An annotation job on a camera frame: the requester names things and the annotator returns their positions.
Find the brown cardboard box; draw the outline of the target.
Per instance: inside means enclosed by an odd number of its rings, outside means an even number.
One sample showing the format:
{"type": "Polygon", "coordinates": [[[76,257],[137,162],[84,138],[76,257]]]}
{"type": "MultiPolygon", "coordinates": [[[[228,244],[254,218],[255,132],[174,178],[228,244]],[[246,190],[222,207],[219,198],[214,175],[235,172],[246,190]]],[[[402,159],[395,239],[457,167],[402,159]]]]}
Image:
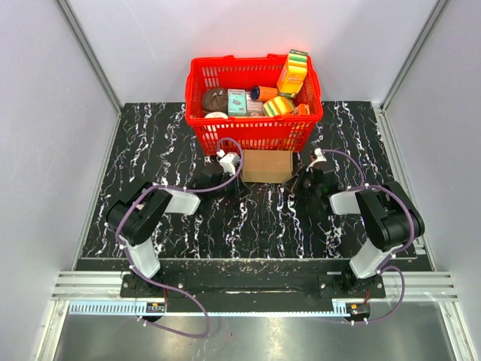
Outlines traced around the brown cardboard box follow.
{"type": "Polygon", "coordinates": [[[282,184],[293,176],[292,152],[288,150],[245,150],[244,183],[282,184]]]}

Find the red plastic shopping basket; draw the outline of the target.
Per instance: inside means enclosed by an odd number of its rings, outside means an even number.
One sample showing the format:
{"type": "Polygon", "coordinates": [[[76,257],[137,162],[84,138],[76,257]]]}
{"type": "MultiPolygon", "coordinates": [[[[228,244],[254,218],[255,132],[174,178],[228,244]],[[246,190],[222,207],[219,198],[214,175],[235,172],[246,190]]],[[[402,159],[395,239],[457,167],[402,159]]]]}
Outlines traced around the red plastic shopping basket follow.
{"type": "Polygon", "coordinates": [[[268,54],[250,58],[201,57],[191,61],[185,88],[185,119],[206,155],[215,154],[216,143],[221,138],[233,138],[244,149],[302,151],[323,116],[322,90],[311,58],[307,59],[304,84],[293,99],[295,105],[309,106],[308,115],[208,118],[201,106],[202,96],[211,88],[274,87],[286,59],[286,54],[268,54]]]}

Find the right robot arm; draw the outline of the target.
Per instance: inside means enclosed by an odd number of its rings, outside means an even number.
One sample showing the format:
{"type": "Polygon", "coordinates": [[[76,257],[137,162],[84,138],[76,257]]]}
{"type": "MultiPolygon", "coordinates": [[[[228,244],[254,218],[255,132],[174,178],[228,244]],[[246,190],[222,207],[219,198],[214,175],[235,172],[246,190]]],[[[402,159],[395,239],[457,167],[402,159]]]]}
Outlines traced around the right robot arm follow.
{"type": "Polygon", "coordinates": [[[340,276],[344,293],[352,298],[365,293],[368,281],[425,232],[424,220],[396,180],[343,190],[328,162],[314,162],[301,167],[286,187],[323,226],[335,216],[359,215],[363,220],[367,240],[340,276]]]}

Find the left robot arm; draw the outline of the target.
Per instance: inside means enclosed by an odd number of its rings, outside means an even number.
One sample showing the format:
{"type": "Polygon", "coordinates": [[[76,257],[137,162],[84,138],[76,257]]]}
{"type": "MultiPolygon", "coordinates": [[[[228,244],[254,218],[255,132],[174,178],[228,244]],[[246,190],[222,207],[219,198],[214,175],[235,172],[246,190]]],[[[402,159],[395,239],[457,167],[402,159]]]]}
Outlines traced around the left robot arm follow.
{"type": "Polygon", "coordinates": [[[205,199],[235,191],[239,174],[237,167],[210,164],[185,189],[135,178],[108,208],[107,224],[115,232],[119,246],[126,250],[132,271],[140,275],[136,287],[146,297],[159,295],[163,287],[152,240],[162,217],[195,214],[205,199]]]}

